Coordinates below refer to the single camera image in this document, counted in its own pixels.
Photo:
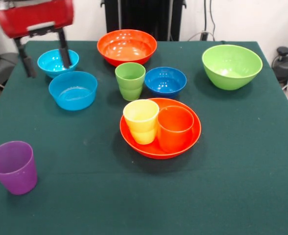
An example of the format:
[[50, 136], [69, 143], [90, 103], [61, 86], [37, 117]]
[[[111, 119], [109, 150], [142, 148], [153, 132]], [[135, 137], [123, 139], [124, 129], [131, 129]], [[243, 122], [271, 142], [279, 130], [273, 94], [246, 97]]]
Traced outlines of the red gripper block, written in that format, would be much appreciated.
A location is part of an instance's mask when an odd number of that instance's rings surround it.
[[21, 37], [45, 27], [57, 29], [63, 65], [72, 63], [62, 27], [73, 23], [74, 9], [71, 0], [0, 0], [0, 26], [9, 38], [14, 38], [27, 77], [36, 77], [36, 71], [21, 43]]

